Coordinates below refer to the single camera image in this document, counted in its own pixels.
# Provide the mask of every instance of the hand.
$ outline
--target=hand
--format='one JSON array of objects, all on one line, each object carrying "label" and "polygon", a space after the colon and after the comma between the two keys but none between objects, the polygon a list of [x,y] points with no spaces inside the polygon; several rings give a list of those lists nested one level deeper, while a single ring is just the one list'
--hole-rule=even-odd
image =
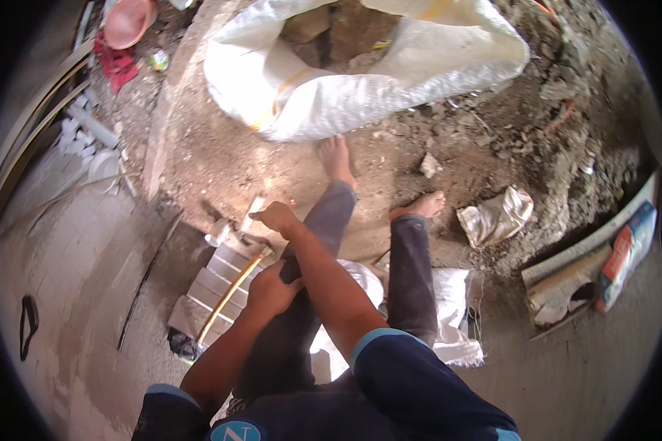
[{"label": "hand", "polygon": [[246,309],[272,319],[289,308],[296,293],[304,287],[304,280],[300,277],[291,284],[284,283],[280,278],[283,265],[284,260],[280,260],[255,276],[250,283]]},{"label": "hand", "polygon": [[291,212],[289,207],[276,200],[265,210],[250,213],[248,216],[252,220],[261,221],[267,228],[279,232],[288,241],[291,239],[291,235],[295,229],[303,225],[294,213]]}]

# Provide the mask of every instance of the person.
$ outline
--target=person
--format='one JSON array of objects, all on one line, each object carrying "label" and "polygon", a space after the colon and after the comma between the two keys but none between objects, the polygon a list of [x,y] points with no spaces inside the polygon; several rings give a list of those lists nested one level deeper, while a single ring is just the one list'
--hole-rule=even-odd
[{"label": "person", "polygon": [[[437,333],[427,224],[441,191],[389,213],[388,319],[336,261],[356,204],[344,137],[319,156],[331,183],[304,222],[273,202],[250,214],[289,241],[250,284],[247,306],[179,388],[145,394],[133,440],[518,440],[515,422],[432,352]],[[323,323],[350,369],[314,384]],[[228,418],[210,420],[230,392]]]}]

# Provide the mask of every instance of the leg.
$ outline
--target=leg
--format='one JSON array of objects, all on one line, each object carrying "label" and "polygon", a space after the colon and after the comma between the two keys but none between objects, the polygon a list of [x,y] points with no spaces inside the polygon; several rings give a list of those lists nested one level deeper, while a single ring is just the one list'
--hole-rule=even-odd
[{"label": "leg", "polygon": [[[319,149],[331,184],[311,209],[304,225],[333,254],[337,255],[357,196],[356,181],[350,172],[345,140],[331,138]],[[280,277],[291,283],[301,276],[291,248]],[[314,313],[306,289],[302,289],[284,313],[276,316],[257,338],[233,390],[237,399],[310,390],[314,385],[309,347],[321,322]]]},{"label": "leg", "polygon": [[439,214],[441,191],[390,212],[388,324],[432,347],[436,339],[436,300],[431,280],[427,218]]}]

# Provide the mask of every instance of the navy shirt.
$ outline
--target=navy shirt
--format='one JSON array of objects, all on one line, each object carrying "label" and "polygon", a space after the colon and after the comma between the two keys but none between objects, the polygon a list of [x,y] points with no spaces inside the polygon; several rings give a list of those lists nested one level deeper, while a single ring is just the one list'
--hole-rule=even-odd
[{"label": "navy shirt", "polygon": [[370,331],[349,364],[362,394],[329,390],[261,397],[212,428],[184,391],[155,384],[145,394],[132,439],[520,439],[507,414],[471,391],[423,341],[404,331]]}]

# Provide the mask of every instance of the shirt sleeve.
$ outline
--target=shirt sleeve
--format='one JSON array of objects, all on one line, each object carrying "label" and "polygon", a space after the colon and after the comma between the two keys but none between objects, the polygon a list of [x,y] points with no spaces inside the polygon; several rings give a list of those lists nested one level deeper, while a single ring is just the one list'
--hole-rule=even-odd
[{"label": "shirt sleeve", "polygon": [[370,331],[353,349],[350,366],[363,393],[398,424],[462,440],[520,439],[511,417],[404,331]]},{"label": "shirt sleeve", "polygon": [[196,401],[170,384],[153,384],[142,400],[142,411],[132,441],[200,441],[209,430]]}]

